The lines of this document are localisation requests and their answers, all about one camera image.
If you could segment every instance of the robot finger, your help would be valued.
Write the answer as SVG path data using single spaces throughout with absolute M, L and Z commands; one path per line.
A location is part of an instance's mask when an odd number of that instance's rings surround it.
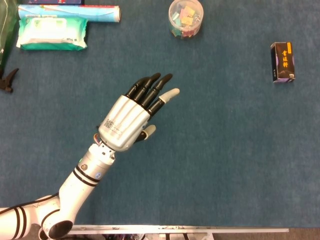
M 155 125 L 150 125 L 146 129 L 142 130 L 138 138 L 135 140 L 134 143 L 140 142 L 142 140 L 147 140 L 155 131 L 156 131 Z
M 132 87 L 129 89 L 129 91 L 125 94 L 128 98 L 132 99 L 134 95 L 137 93 L 138 89 L 143 85 L 145 81 L 150 79 L 149 76 L 145 76 L 138 81 L 135 82 L 135 84 L 132 85 Z
M 142 86 L 136 91 L 136 94 L 133 97 L 133 101 L 136 103 L 149 91 L 151 86 L 160 78 L 161 74 L 159 72 L 152 75 L 148 80 L 144 81 Z
M 161 78 L 150 90 L 146 96 L 144 96 L 141 101 L 140 105 L 144 108 L 147 109 L 149 105 L 155 100 L 155 98 L 158 96 L 159 92 L 162 90 L 162 88 L 165 86 L 167 82 L 173 77 L 171 73 L 165 75 L 163 78 Z
M 155 101 L 149 108 L 148 113 L 150 118 L 152 118 L 165 104 L 167 104 L 172 98 L 180 93 L 179 88 L 171 89 L 166 93 L 162 94 L 157 101 Z

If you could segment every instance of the black clip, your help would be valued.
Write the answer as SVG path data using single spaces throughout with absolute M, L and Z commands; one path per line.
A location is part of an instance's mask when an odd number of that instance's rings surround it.
M 9 73 L 8 76 L 2 79 L 2 76 L 4 74 L 4 71 L 0 69 L 0 89 L 5 90 L 8 93 L 12 93 L 13 89 L 11 88 L 12 81 L 14 80 L 14 77 L 16 73 L 18 72 L 19 68 L 16 68 L 12 72 Z

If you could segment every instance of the white fingertip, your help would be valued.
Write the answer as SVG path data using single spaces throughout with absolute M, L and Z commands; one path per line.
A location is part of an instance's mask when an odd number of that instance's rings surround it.
M 179 88 L 171 89 L 170 91 L 167 91 L 166 93 L 162 94 L 159 98 L 166 104 L 170 101 L 170 99 L 174 98 L 180 93 Z
M 156 126 L 155 125 L 150 125 L 148 126 L 146 129 L 144 129 L 143 131 L 146 133 L 146 139 L 148 139 L 149 136 L 151 136 L 155 131 L 156 131 Z

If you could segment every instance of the silver hand casing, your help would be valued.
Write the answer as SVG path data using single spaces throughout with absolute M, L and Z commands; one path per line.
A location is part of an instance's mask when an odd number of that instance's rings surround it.
M 101 123 L 100 138 L 109 148 L 123 152 L 134 144 L 149 118 L 143 107 L 122 95 Z

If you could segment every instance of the silver bar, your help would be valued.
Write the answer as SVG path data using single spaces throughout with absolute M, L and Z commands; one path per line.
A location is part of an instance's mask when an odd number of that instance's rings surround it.
M 75 234 L 191 234 L 191 233 L 288 233 L 289 228 L 161 226 L 161 225 L 74 225 Z

